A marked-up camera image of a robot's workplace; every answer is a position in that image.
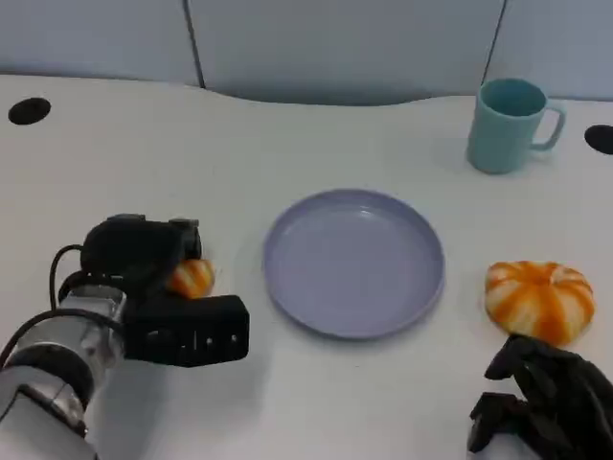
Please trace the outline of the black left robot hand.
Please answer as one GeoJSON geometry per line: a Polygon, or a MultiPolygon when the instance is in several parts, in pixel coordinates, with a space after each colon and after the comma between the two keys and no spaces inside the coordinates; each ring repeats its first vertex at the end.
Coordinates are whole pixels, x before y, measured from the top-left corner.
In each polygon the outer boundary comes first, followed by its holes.
{"type": "Polygon", "coordinates": [[[146,300],[164,290],[182,262],[200,258],[198,226],[198,220],[188,218],[108,218],[87,234],[82,245],[83,282],[115,288],[132,300],[146,300]]]}

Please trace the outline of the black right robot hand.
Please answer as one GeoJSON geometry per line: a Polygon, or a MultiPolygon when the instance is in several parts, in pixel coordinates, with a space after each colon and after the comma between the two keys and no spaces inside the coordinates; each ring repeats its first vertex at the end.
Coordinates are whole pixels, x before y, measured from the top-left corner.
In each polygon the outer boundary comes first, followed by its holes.
{"type": "Polygon", "coordinates": [[[483,393],[469,415],[468,451],[480,452],[495,435],[510,434],[541,459],[612,457],[612,383],[592,362],[513,334],[485,378],[513,378],[523,397],[483,393]]]}

